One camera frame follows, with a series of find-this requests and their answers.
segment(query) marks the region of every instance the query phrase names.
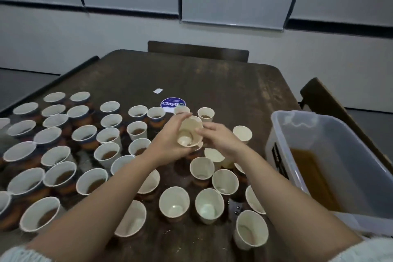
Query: wall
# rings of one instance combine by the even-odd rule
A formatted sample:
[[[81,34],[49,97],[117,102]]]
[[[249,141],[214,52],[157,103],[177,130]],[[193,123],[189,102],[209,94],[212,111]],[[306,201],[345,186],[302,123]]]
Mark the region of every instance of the wall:
[[[93,55],[147,51],[148,40],[246,49],[249,62],[278,67],[298,100],[317,76],[346,107],[393,111],[393,40],[12,6],[0,20],[0,67],[61,74]]]

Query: dark brown chair backrest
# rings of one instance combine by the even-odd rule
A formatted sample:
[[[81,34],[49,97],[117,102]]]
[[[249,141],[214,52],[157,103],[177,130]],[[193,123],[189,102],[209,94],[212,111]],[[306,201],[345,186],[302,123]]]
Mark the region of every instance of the dark brown chair backrest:
[[[241,61],[241,62],[247,62],[248,55],[250,54],[250,52],[247,50],[165,43],[162,41],[148,41],[147,49],[149,52],[155,52],[155,53],[166,53],[166,54],[173,54],[173,55]]]
[[[378,149],[374,142],[362,131],[359,125],[347,113],[346,109],[331,94],[318,78],[311,79],[300,90],[303,97],[301,107],[307,105],[313,112],[322,115],[330,115],[344,121],[363,141],[364,144],[375,154],[381,163],[393,174],[393,166],[390,160]]]

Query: clear plastic container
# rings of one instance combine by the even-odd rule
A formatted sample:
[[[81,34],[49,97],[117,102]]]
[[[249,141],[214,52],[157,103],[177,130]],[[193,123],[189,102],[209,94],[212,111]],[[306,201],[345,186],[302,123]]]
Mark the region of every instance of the clear plastic container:
[[[306,111],[276,111],[266,144],[268,162],[310,194],[290,148],[309,150],[351,228],[393,236],[393,175],[341,120]]]

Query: person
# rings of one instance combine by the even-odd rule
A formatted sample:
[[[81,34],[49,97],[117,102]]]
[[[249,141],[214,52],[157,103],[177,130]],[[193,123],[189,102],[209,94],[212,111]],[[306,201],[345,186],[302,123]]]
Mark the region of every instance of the person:
[[[23,247],[5,252],[0,262],[86,262],[93,259],[113,236],[150,172],[195,150],[179,145],[176,140],[181,122],[189,116],[191,113],[174,115],[132,164],[125,165],[122,172],[117,172],[53,222],[46,232]],[[269,219],[299,261],[393,261],[391,239],[362,241],[224,125],[204,123],[198,133],[208,147],[216,148],[242,167]]]

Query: wooden chair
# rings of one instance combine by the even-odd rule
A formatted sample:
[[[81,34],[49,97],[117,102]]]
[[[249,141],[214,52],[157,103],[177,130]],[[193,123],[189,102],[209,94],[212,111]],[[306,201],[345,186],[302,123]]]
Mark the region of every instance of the wooden chair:
[[[156,53],[241,62],[247,62],[248,55],[250,54],[247,50],[166,43],[162,41],[148,41],[147,49],[149,52]]]
[[[307,105],[311,111],[330,115],[344,121],[355,134],[363,141],[364,144],[375,154],[381,163],[393,174],[393,165],[374,142],[363,132],[360,126],[347,113],[346,109],[332,95],[332,93],[322,84],[318,78],[311,79],[301,90],[300,94],[303,100],[300,107],[303,109]]]

